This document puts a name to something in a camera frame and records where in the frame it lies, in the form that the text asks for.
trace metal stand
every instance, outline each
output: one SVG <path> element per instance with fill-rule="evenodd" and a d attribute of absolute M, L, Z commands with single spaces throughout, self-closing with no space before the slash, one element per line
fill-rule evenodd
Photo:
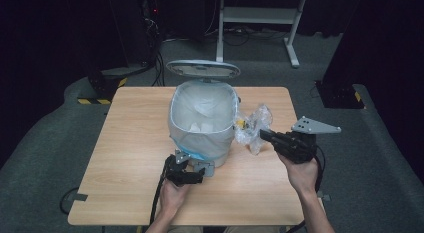
<path fill-rule="evenodd" d="M 224 22 L 266 23 L 292 25 L 290 36 L 284 38 L 284 45 L 290 57 L 292 67 L 299 67 L 299 60 L 293 48 L 293 40 L 303 12 L 306 0 L 300 0 L 296 9 L 225 7 L 221 0 L 219 13 L 219 35 L 216 49 L 216 61 L 224 61 L 223 32 Z"/>

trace open lid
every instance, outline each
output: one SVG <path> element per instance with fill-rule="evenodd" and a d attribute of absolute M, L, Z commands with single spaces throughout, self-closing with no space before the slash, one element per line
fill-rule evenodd
<path fill-rule="evenodd" d="M 209 79 L 229 79 L 240 75 L 240 69 L 231 64 L 207 60 L 176 60 L 166 67 L 178 74 Z"/>

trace wooden table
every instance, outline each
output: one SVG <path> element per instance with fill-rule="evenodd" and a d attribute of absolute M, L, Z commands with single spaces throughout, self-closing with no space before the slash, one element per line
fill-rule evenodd
<path fill-rule="evenodd" d="M 289 131 L 297 121 L 283 87 L 235 87 L 240 109 L 251 114 L 265 103 L 271 128 Z M 113 100 L 79 188 L 88 195 L 75 201 L 72 225 L 148 225 L 152 201 L 165 159 L 174 153 L 168 107 L 175 87 L 123 87 Z M 192 186 L 175 225 L 296 225 L 303 219 L 285 166 L 271 144 L 259 155 L 231 145 L 215 175 Z"/>

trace person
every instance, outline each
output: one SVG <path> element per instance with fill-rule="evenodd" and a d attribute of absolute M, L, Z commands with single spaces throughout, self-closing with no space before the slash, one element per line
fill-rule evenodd
<path fill-rule="evenodd" d="M 334 232 L 333 227 L 327 219 L 327 216 L 318 201 L 315 192 L 315 182 L 318 177 L 318 163 L 315 159 L 303 164 L 294 164 L 284 156 L 277 154 L 280 160 L 286 165 L 287 175 L 290 184 L 299 196 L 302 205 L 305 224 L 309 233 L 331 233 Z M 187 192 L 191 185 L 182 187 L 175 186 L 171 181 L 165 180 L 160 192 L 161 209 L 158 212 L 155 221 L 149 227 L 146 233 L 166 233 L 170 224 L 177 215 L 179 208 L 183 205 Z M 236 229 L 228 227 L 226 232 L 237 232 Z M 244 227 L 239 232 L 266 232 L 266 230 L 248 230 Z M 187 232 L 183 229 L 177 229 L 172 232 Z"/>

